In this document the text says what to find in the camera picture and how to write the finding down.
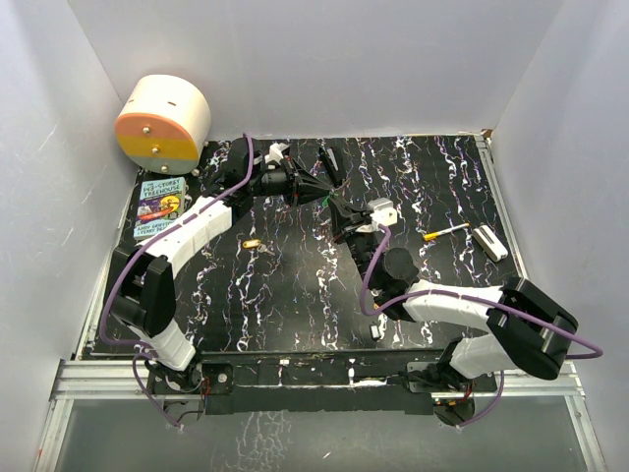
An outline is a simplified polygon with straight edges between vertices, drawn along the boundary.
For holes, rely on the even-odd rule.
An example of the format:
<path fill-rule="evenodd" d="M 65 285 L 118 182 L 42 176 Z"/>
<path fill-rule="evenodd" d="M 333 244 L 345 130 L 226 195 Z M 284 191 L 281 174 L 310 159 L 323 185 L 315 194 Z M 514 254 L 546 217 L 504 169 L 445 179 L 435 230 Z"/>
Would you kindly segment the yellow key tag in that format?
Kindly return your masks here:
<path fill-rule="evenodd" d="M 249 251 L 257 251 L 262 254 L 274 255 L 274 252 L 268 245 L 261 242 L 259 239 L 250 239 L 243 242 L 242 247 Z"/>

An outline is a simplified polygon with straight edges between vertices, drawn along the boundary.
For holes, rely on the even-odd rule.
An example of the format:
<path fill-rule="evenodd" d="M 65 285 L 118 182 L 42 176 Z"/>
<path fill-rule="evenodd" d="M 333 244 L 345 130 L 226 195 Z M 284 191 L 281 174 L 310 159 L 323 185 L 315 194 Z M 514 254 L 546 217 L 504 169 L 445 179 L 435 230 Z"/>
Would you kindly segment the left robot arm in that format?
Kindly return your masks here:
<path fill-rule="evenodd" d="M 203 369 L 193 362 L 196 349 L 175 321 L 178 272 L 245 216 L 255 198 L 280 196 L 287 205 L 300 206 L 327 197 L 346 178 L 344 159 L 334 147 L 318 151 L 327 182 L 289 153 L 287 144 L 262 152 L 250 137 L 235 140 L 218 173 L 187 211 L 151 238 L 132 248 L 118 246 L 112 255 L 100 321 L 114 317 L 127 326 L 183 392 L 200 386 Z"/>

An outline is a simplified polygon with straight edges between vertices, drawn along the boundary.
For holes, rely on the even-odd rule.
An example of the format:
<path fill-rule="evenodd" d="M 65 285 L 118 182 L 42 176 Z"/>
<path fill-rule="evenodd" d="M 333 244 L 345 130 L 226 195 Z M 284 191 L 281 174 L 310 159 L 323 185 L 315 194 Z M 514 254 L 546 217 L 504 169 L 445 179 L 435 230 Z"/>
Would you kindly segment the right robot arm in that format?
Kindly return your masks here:
<path fill-rule="evenodd" d="M 436 363 L 417 373 L 417 381 L 458 390 L 482 375 L 511 369 L 546 381 L 557 378 L 578 322 L 535 284 L 512 277 L 501 286 L 474 288 L 422 279 L 407 249 L 376 236 L 377 231 L 389 236 L 397 221 L 391 201 L 356 207 L 333 196 L 327 205 L 334 240 L 348 246 L 362 278 L 359 302 L 365 315 L 478 331 L 453 338 Z"/>

